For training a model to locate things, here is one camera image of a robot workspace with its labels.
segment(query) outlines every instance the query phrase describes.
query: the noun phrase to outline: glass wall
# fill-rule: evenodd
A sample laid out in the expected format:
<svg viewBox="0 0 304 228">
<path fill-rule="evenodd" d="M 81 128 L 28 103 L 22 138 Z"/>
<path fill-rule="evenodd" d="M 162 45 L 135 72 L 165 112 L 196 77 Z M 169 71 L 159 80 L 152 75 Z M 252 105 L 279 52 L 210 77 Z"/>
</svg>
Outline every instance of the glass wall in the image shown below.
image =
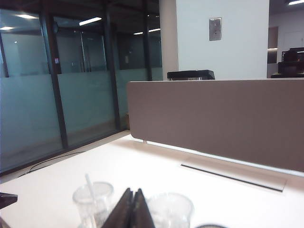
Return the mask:
<svg viewBox="0 0 304 228">
<path fill-rule="evenodd" d="M 62 149 L 39 17 L 22 15 L 0 9 L 1 172 Z"/>
<path fill-rule="evenodd" d="M 70 145 L 115 130 L 114 100 L 106 67 L 102 22 L 54 18 L 61 99 Z"/>
<path fill-rule="evenodd" d="M 147 81 L 143 44 L 142 1 L 127 1 L 128 6 L 112 5 L 110 21 L 122 126 L 126 126 L 128 113 L 126 85 L 130 81 Z"/>
<path fill-rule="evenodd" d="M 162 81 L 161 24 L 157 1 L 148 1 L 148 28 L 152 80 Z"/>
<path fill-rule="evenodd" d="M 158 2 L 103 4 L 0 1 L 0 176 L 123 131 L 127 83 L 162 79 Z"/>
</svg>

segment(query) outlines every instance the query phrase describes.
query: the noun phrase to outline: glass partition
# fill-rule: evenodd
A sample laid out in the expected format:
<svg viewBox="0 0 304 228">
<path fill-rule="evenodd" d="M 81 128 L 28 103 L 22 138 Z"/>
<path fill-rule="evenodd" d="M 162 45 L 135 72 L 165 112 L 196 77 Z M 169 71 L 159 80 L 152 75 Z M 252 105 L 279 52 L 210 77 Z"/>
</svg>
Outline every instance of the glass partition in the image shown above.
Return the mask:
<svg viewBox="0 0 304 228">
<path fill-rule="evenodd" d="M 115 130 L 110 73 L 106 67 L 102 20 L 55 17 L 61 72 L 59 87 L 69 145 L 80 144 Z"/>
<path fill-rule="evenodd" d="M 162 42 L 158 1 L 148 1 L 149 51 L 152 80 L 162 81 Z"/>
<path fill-rule="evenodd" d="M 1 172 L 62 149 L 39 17 L 22 15 L 0 9 Z"/>
<path fill-rule="evenodd" d="M 119 114 L 123 127 L 126 127 L 126 115 L 128 113 L 127 83 L 148 80 L 142 35 L 142 4 L 141 1 L 128 1 L 128 3 L 133 9 L 115 4 L 109 9 Z"/>
</svg>

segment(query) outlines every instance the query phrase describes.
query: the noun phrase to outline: floor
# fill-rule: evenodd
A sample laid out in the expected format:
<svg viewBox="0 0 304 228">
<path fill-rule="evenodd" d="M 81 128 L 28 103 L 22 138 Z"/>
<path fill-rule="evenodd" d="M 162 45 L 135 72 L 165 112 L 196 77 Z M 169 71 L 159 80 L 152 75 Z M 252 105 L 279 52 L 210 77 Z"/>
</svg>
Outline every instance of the floor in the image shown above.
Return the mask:
<svg viewBox="0 0 304 228">
<path fill-rule="evenodd" d="M 126 135 L 128 135 L 128 134 L 130 134 L 129 131 L 123 131 L 123 132 L 120 132 L 120 133 L 111 135 L 111 136 L 109 136 L 109 137 L 107 137 L 107 138 L 101 139 L 101 140 L 99 140 L 99 141 L 93 142 L 93 143 L 91 143 L 91 144 L 89 144 L 89 145 L 82 146 L 82 147 L 77 148 L 77 149 L 75 149 L 75 150 L 72 150 L 72 151 L 69 151 L 69 152 L 67 152 L 67 153 L 61 154 L 61 155 L 59 155 L 59 156 L 57 156 L 57 157 L 52 158 L 52 160 L 50 160 L 50 161 L 49 161 L 49 160 L 46 160 L 46 161 L 43 162 L 43 163 L 40 162 L 41 164 L 38 163 L 38 164 L 36 164 L 36 165 L 31 165 L 31 166 L 26 167 L 26 168 L 24 168 L 24 169 L 22 169 L 22 170 L 18 170 L 18 171 L 16 171 L 16 172 L 10 173 L 10 174 L 8 174 L 8 175 L 4 175 L 4 176 L 1 177 L 0 182 L 1 182 L 1 183 L 5 183 L 5 182 L 8 182 L 8 181 L 13 180 L 13 179 L 15 179 L 15 178 L 18 178 L 18 177 L 20 177 L 20 176 L 22 176 L 22 175 L 26 175 L 27 173 L 29 173 L 29 171 L 31 170 L 31 168 L 34 167 L 34 166 L 35 166 L 35 167 L 33 168 L 33 170 L 41 169 L 41 168 L 43 168 L 43 167 L 52 165 L 52 164 L 57 163 L 57 162 L 59 162 L 59 161 L 62 161 L 62 160 L 64 160 L 64 159 L 67 159 L 67 158 L 70 158 L 70 157 L 72 157 L 72 156 L 75 156 L 75 155 L 77 155 L 78 152 L 85 152 L 85 151 L 88 151 L 88 150 L 93 149 L 93 148 L 95 148 L 95 147 L 101 146 L 101 145 L 103 145 L 103 144 L 106 144 L 106 143 L 109 143 L 109 142 L 114 141 L 114 140 L 116 140 L 116 139 L 119 139 L 119 138 L 121 138 L 121 137 L 124 137 L 124 136 L 126 136 Z"/>
</svg>

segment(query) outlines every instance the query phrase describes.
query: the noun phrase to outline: black metal frame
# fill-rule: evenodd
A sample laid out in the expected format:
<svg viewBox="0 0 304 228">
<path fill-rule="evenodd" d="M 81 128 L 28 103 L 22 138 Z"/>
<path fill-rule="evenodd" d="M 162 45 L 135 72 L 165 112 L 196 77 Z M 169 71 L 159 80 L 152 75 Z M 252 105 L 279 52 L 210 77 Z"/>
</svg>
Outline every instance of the black metal frame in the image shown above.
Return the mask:
<svg viewBox="0 0 304 228">
<path fill-rule="evenodd" d="M 148 25 L 148 3 L 147 0 L 142 0 L 143 10 L 143 51 L 144 61 L 148 73 L 148 81 L 152 81 L 152 68 L 150 60 L 150 47 L 149 47 L 149 25 Z"/>
<path fill-rule="evenodd" d="M 0 50 L 1 50 L 2 60 L 3 60 L 4 77 L 9 77 L 8 65 L 6 63 L 6 58 L 5 58 L 4 46 L 3 46 L 3 42 L 2 42 L 1 33 L 0 33 Z"/>
<path fill-rule="evenodd" d="M 51 78 L 52 78 L 52 85 L 53 85 L 54 98 L 55 98 L 55 104 L 56 104 L 56 110 L 57 110 L 57 116 L 59 122 L 61 142 L 62 142 L 62 147 L 64 149 L 67 149 L 68 148 L 67 129 L 66 129 L 65 117 L 63 114 L 63 106 L 61 101 L 59 81 L 58 81 L 58 75 L 56 72 L 56 63 L 55 63 L 55 58 L 58 58 L 58 56 L 56 56 L 54 51 L 56 48 L 55 48 L 55 36 L 53 30 L 53 17 L 50 16 L 50 13 L 48 11 L 48 4 L 47 4 L 48 1 L 42 0 L 41 3 L 42 3 L 41 5 L 42 11 L 40 14 L 40 23 L 41 23 L 44 43 L 46 46 L 49 73 L 51 74 Z"/>
<path fill-rule="evenodd" d="M 89 140 L 85 143 L 80 143 L 78 145 L 72 145 L 72 146 L 69 146 L 69 144 L 68 144 L 67 130 L 66 130 L 62 100 L 61 100 L 61 95 L 60 95 L 58 74 L 61 73 L 61 68 L 60 68 L 60 64 L 55 63 L 55 58 L 59 58 L 59 54 L 58 54 L 57 40 L 55 37 L 53 25 L 54 25 L 54 15 L 67 17 L 67 18 L 76 18 L 73 15 L 71 15 L 71 13 L 66 13 L 68 10 L 70 12 L 71 11 L 74 12 L 74 10 L 71 10 L 71 5 L 69 5 L 68 3 L 59 2 L 59 1 L 49 1 L 49 0 L 40 0 L 39 9 L 37 9 L 36 6 L 34 8 L 32 8 L 27 5 L 20 8 L 20 6 L 18 6 L 18 3 L 20 3 L 20 1 L 17 1 L 17 0 L 4 0 L 0 3 L 1 9 L 17 10 L 17 11 L 24 10 L 25 12 L 29 12 L 29 13 L 38 13 L 40 16 L 41 30 L 42 30 L 42 35 L 43 35 L 43 39 L 45 42 L 45 48 L 46 48 L 46 54 L 47 54 L 47 60 L 48 60 L 47 61 L 48 68 L 49 68 L 49 73 L 50 73 L 51 80 L 52 80 L 52 86 L 53 86 L 54 98 L 55 98 L 56 110 L 57 110 L 57 117 L 58 117 L 58 124 L 59 124 L 59 129 L 60 129 L 62 147 L 63 147 L 63 149 L 60 151 L 54 151 L 54 153 L 52 155 L 45 156 L 41 159 L 18 166 L 16 168 L 10 169 L 8 171 L 4 171 L 4 172 L 0 173 L 0 176 L 26 168 L 30 165 L 36 164 L 37 162 L 41 162 L 46 159 L 61 155 L 68 151 L 74 150 L 81 146 L 90 144 L 92 142 L 95 142 L 97 140 L 103 139 L 105 137 L 108 137 L 110 135 L 113 135 L 115 133 L 125 130 L 121 126 L 121 120 L 120 120 L 120 115 L 119 115 L 116 72 L 115 72 L 115 64 L 114 64 L 114 51 L 113 51 L 113 44 L 112 44 L 112 38 L 111 38 L 111 26 L 110 26 L 110 16 L 109 16 L 108 7 L 110 5 L 115 5 L 115 6 L 118 6 L 121 8 L 126 8 L 126 9 L 143 12 L 144 57 L 145 57 L 145 66 L 148 71 L 148 80 L 152 80 L 152 68 L 151 68 L 150 47 L 149 47 L 148 14 L 157 14 L 157 13 L 148 11 L 147 0 L 142 0 L 142 10 L 140 8 L 126 6 L 124 4 L 121 4 L 121 3 L 118 3 L 115 1 L 109 1 L 109 0 L 100 0 L 100 1 L 102 4 L 102 11 L 100 11 L 100 9 L 95 9 L 95 8 L 90 8 L 90 7 L 81 7 L 81 11 L 84 12 L 84 14 L 83 14 L 84 17 L 102 15 L 102 18 L 104 19 L 104 45 L 105 45 L 107 68 L 110 71 L 111 84 L 112 84 L 116 130 L 114 130 L 111 134 L 107 134 L 102 137 L 98 137 L 98 138 Z M 61 11 L 59 13 L 55 14 L 54 7 L 60 8 Z M 6 66 L 6 68 L 5 68 L 6 75 L 5 76 L 8 77 L 9 74 L 8 74 L 6 59 L 5 59 L 5 55 L 4 55 L 1 35 L 0 35 L 0 46 L 1 46 L 3 61 L 5 62 L 4 66 Z"/>
</svg>

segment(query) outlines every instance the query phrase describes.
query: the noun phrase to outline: wall plate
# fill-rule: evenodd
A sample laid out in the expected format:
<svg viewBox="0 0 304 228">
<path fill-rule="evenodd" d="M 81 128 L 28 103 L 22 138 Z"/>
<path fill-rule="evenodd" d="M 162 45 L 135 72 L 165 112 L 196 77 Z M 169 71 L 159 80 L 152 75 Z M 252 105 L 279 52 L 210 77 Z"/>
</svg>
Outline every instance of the wall plate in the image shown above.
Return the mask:
<svg viewBox="0 0 304 228">
<path fill-rule="evenodd" d="M 209 40 L 221 40 L 222 39 L 222 18 L 210 18 L 209 19 Z"/>
</svg>

